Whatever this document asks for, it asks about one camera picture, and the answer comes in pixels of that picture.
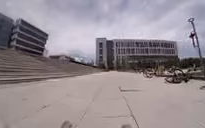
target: wall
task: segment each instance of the wall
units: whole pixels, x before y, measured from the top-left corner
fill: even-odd
[[[9,39],[13,27],[13,20],[0,13],[0,46],[9,47]]]

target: overcast sky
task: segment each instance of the overcast sky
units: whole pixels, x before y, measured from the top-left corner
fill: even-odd
[[[188,38],[196,18],[205,56],[205,0],[0,0],[0,12],[49,33],[50,54],[93,56],[95,38],[178,41],[179,56],[197,56]]]

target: modern building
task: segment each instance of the modern building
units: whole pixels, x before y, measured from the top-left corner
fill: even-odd
[[[63,62],[69,62],[69,61],[74,60],[73,58],[67,55],[52,55],[52,56],[49,56],[49,58],[54,59],[54,60],[63,61]]]
[[[23,19],[15,22],[11,47],[34,55],[43,55],[48,34]]]
[[[177,59],[178,49],[175,41],[96,39],[96,65],[107,69],[155,66]]]
[[[0,47],[9,47],[13,22],[13,19],[0,13]]]

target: concrete steps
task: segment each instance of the concrete steps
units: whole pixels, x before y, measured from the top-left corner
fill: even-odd
[[[28,76],[28,77],[16,77],[16,78],[0,78],[0,84],[14,84],[23,82],[33,82],[46,79],[63,78],[63,77],[73,77],[75,74],[69,75],[51,75],[51,76]]]
[[[72,62],[60,62],[0,49],[0,84],[39,81],[99,72],[99,69]]]

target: lamp post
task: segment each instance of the lamp post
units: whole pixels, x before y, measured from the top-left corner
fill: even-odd
[[[188,19],[188,22],[191,23],[192,29],[193,29],[193,31],[191,32],[189,38],[192,39],[193,46],[198,48],[198,54],[199,54],[199,57],[201,59],[201,65],[203,65],[202,52],[201,52],[201,48],[200,48],[200,44],[199,44],[199,40],[198,40],[198,35],[197,35],[197,32],[196,32],[194,20],[195,20],[195,18]]]

